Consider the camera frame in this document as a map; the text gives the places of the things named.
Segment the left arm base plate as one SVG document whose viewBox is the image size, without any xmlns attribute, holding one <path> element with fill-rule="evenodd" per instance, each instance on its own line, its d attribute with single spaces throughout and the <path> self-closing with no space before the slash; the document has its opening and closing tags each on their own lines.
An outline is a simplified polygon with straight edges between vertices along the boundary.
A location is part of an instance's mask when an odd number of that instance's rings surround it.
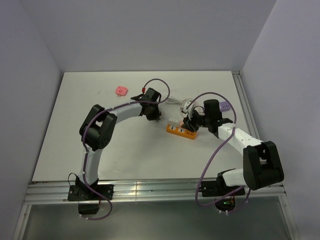
<svg viewBox="0 0 320 240">
<path fill-rule="evenodd" d="M 100 195 L 105 196 L 108 200 L 112 200 L 114 193 L 113 184 L 98 184 L 92 187 L 94 191 Z M 71 185 L 69 188 L 69 193 L 67 200 L 69 202 L 78 202 L 78 201 L 97 201 L 101 199 L 101 196 L 97 193 L 92 192 L 85 185 Z"/>
</svg>

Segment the white plug adapter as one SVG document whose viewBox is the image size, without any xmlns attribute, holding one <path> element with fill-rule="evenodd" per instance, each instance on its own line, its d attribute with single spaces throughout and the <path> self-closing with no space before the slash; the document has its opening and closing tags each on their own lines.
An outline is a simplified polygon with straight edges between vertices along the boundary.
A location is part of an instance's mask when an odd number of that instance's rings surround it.
<svg viewBox="0 0 320 240">
<path fill-rule="evenodd" d="M 168 120 L 168 124 L 170 126 L 179 126 L 180 125 L 180 122 L 177 120 L 177 119 L 173 119 L 173 118 L 170 118 Z"/>
</svg>

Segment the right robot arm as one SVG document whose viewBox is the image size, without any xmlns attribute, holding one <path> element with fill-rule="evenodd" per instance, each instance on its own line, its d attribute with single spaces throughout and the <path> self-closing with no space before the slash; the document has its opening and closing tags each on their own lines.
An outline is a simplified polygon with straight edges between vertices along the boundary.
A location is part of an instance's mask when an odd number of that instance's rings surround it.
<svg viewBox="0 0 320 240">
<path fill-rule="evenodd" d="M 229 194 L 235 186 L 258 190 L 284 180 L 276 144 L 256 139 L 236 127 L 235 122 L 229 118 L 224 118 L 218 100 L 204 101 L 202 113 L 196 110 L 193 102 L 187 101 L 182 105 L 181 112 L 184 115 L 183 128 L 193 133 L 199 128 L 207 128 L 216 138 L 230 144 L 242 156 L 242 168 L 229 169 L 218 174 L 216 189 L 220 194 Z"/>
</svg>

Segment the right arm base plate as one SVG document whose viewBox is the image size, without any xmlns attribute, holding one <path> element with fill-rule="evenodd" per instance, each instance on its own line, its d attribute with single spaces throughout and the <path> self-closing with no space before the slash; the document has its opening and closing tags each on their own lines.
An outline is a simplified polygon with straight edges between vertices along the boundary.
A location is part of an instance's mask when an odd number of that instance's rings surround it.
<svg viewBox="0 0 320 240">
<path fill-rule="evenodd" d="M 217 180 L 202 181 L 199 191 L 202 197 L 222 197 L 232 191 L 240 188 L 240 186 L 226 186 L 225 183 L 220 183 Z"/>
</svg>

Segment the orange power strip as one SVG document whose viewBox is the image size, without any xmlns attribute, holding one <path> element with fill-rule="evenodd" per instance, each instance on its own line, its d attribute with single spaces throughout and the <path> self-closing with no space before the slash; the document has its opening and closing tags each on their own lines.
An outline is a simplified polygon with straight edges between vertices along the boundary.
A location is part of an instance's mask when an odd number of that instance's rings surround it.
<svg viewBox="0 0 320 240">
<path fill-rule="evenodd" d="M 181 127 L 176 127 L 176 126 L 172 126 L 172 125 L 167 125 L 166 126 L 166 132 L 169 134 L 173 134 L 179 137 L 183 137 L 183 138 L 187 138 L 187 139 L 191 139 L 194 140 L 197 136 L 196 132 L 191 132 L 187 129 L 181 128 Z"/>
</svg>

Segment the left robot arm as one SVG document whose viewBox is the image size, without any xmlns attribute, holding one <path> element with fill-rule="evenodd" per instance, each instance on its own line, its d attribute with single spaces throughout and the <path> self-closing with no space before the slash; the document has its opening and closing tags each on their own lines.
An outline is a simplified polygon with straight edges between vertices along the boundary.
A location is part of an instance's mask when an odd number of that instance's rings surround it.
<svg viewBox="0 0 320 240">
<path fill-rule="evenodd" d="M 161 116 L 160 101 L 161 94 L 148 88 L 145 93 L 132 97 L 129 102 L 120 106 L 105 109 L 96 104 L 91 108 L 79 130 L 84 158 L 75 185 L 82 197 L 91 200 L 98 193 L 98 168 L 102 151 L 110 143 L 116 124 L 141 116 L 146 116 L 149 121 L 158 121 Z"/>
</svg>

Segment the pink plug adapter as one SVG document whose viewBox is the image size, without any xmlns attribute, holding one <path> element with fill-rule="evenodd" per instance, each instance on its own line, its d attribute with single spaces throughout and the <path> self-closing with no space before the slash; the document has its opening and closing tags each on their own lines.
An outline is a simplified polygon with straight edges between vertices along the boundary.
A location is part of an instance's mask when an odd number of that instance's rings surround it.
<svg viewBox="0 0 320 240">
<path fill-rule="evenodd" d="M 128 93 L 128 88 L 125 87 L 125 86 L 118 86 L 116 89 L 115 89 L 115 94 L 118 96 L 118 97 L 124 97 L 127 95 Z"/>
</svg>

